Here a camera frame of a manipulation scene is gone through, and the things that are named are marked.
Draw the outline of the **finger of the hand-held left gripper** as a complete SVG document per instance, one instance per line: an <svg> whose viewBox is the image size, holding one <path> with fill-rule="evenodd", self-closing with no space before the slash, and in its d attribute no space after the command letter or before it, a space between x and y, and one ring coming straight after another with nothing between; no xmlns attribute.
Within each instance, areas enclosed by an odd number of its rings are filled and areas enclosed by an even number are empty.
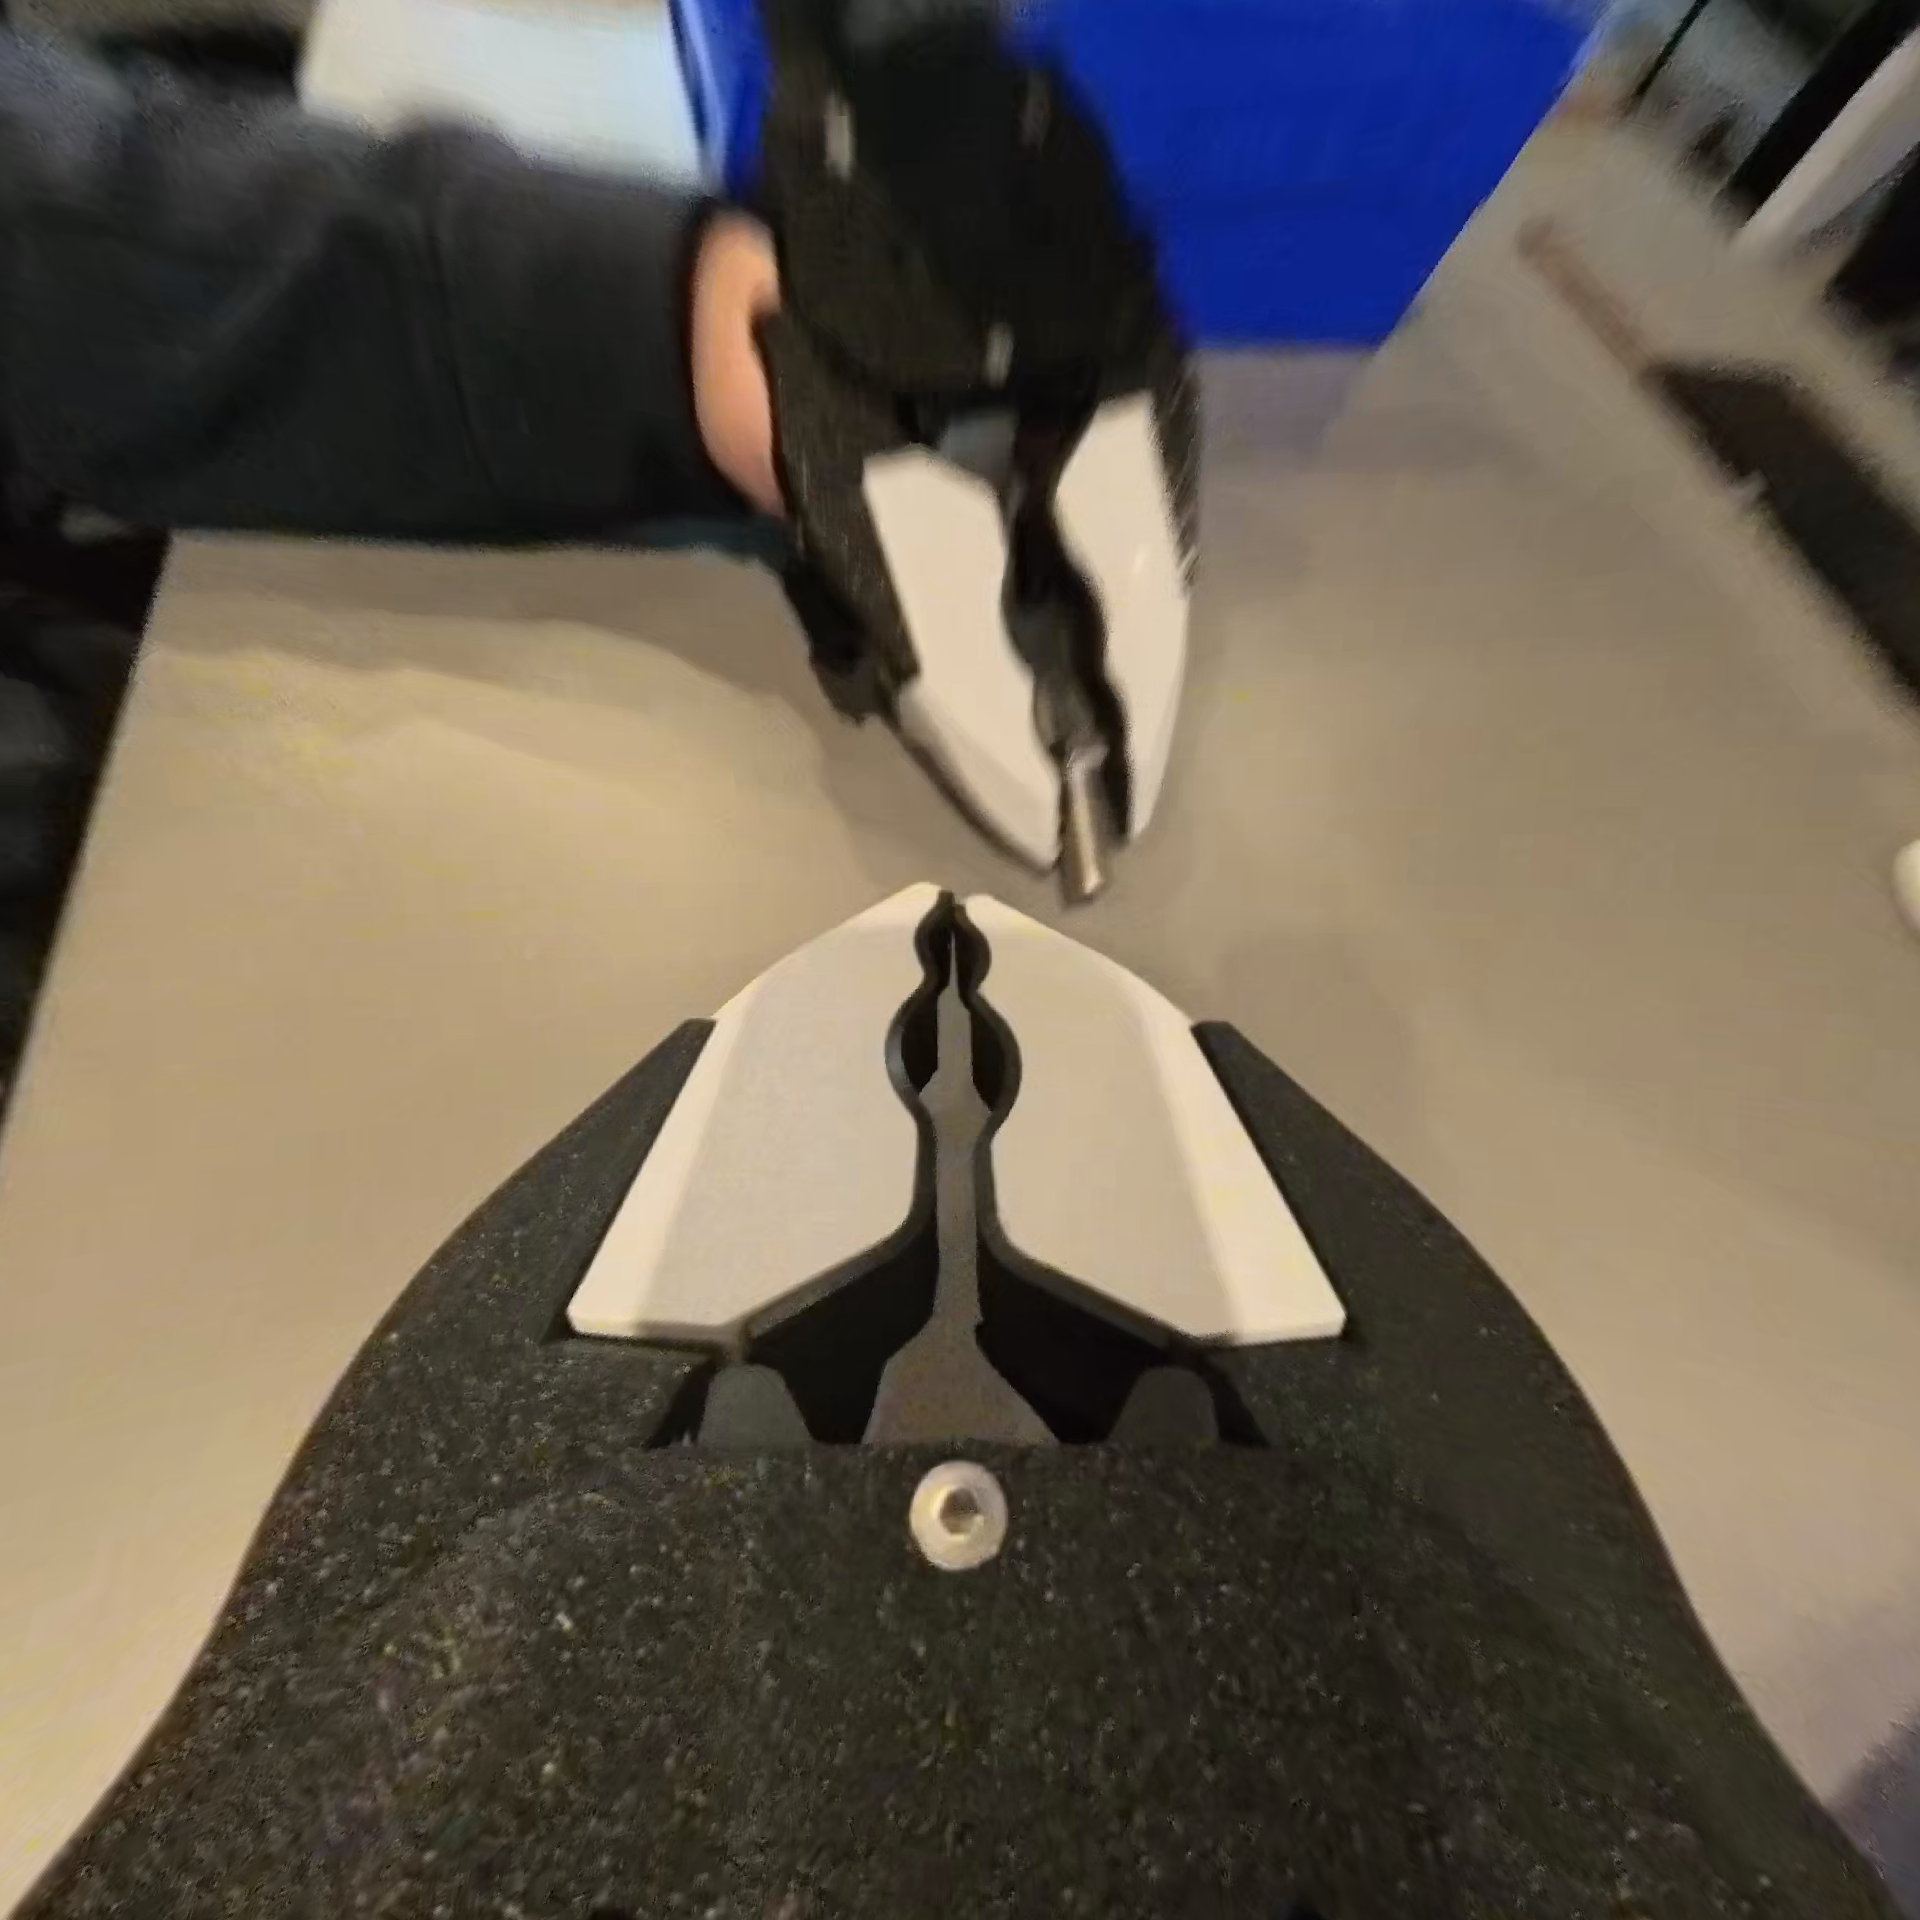
<svg viewBox="0 0 1920 1920"><path fill-rule="evenodd" d="M1011 546L997 490L918 444L870 458L863 497L915 673L898 729L973 822L1036 875L1063 848L1060 772L1032 667L1007 628Z"/></svg>
<svg viewBox="0 0 1920 1920"><path fill-rule="evenodd" d="M1153 397L1114 397L1089 420L1052 490L1063 548L1100 624L1099 679L1116 705L1135 845L1163 801L1189 686L1191 584Z"/></svg>

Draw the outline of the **silver metal bolt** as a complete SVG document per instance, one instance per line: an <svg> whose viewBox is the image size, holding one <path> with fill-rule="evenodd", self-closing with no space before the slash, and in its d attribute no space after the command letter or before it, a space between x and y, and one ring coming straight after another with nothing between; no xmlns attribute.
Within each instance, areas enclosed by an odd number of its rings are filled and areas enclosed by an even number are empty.
<svg viewBox="0 0 1920 1920"><path fill-rule="evenodd" d="M1059 705L1050 720L1059 767L1063 900L1099 900L1111 880L1114 825L1108 793L1108 745L1093 713L1078 700Z"/></svg>

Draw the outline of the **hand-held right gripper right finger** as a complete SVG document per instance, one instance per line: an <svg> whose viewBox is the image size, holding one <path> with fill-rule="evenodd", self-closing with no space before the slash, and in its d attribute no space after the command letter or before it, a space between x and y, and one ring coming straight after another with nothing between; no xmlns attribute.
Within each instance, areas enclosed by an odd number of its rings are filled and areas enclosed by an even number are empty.
<svg viewBox="0 0 1920 1920"><path fill-rule="evenodd" d="M1121 963L975 895L982 1009L1013 1044L989 1137L1013 1255L1191 1343L1337 1338L1346 1308L1195 1021Z"/></svg>

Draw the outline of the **blue plastic bin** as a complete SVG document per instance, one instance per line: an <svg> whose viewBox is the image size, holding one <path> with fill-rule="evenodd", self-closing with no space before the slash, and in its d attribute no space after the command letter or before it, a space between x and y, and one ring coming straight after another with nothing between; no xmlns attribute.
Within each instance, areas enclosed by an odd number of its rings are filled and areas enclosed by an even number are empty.
<svg viewBox="0 0 1920 1920"><path fill-rule="evenodd" d="M672 5L695 131L757 198L761 5ZM1059 69L1203 348L1377 348L1573 82L1589 5L994 5Z"/></svg>

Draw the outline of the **person's left forearm dark sleeve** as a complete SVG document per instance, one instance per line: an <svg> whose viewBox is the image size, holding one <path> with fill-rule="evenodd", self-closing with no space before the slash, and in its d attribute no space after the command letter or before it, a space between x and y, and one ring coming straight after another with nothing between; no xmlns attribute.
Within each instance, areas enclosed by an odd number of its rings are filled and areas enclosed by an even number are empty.
<svg viewBox="0 0 1920 1920"><path fill-rule="evenodd" d="M717 212L4 27L4 480L162 531L410 542L764 517L695 420Z"/></svg>

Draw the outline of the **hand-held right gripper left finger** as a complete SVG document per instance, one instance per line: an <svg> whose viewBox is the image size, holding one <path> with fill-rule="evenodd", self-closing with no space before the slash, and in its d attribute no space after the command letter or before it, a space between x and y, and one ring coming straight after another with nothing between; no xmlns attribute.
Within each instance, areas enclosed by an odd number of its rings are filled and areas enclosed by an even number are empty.
<svg viewBox="0 0 1920 1920"><path fill-rule="evenodd" d="M710 1030L566 1307L571 1333L736 1340L908 1224L933 987L915 882L790 951Z"/></svg>

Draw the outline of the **dark blurred furniture frame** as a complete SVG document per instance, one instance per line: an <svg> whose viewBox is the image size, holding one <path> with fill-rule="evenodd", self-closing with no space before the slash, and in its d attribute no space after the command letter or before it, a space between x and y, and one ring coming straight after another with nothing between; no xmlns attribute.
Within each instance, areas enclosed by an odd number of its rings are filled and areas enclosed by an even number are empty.
<svg viewBox="0 0 1920 1920"><path fill-rule="evenodd" d="M1869 5L1735 171L1727 196L1743 214L1739 242L1766 257L1794 250L1885 177L1894 185L1835 283L1869 324L1917 316L1917 5ZM1915 684L1917 515L1813 394L1756 363L1652 359L1554 229L1526 229L1519 250Z"/></svg>

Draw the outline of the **person's left hand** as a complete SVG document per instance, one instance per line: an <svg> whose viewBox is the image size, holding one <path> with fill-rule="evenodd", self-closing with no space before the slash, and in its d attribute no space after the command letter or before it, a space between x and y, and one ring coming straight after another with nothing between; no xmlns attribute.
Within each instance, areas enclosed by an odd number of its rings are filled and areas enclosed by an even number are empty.
<svg viewBox="0 0 1920 1920"><path fill-rule="evenodd" d="M757 513L786 513L775 449L775 407L758 332L780 310L782 276L769 230L717 211L689 276L693 419L709 464Z"/></svg>

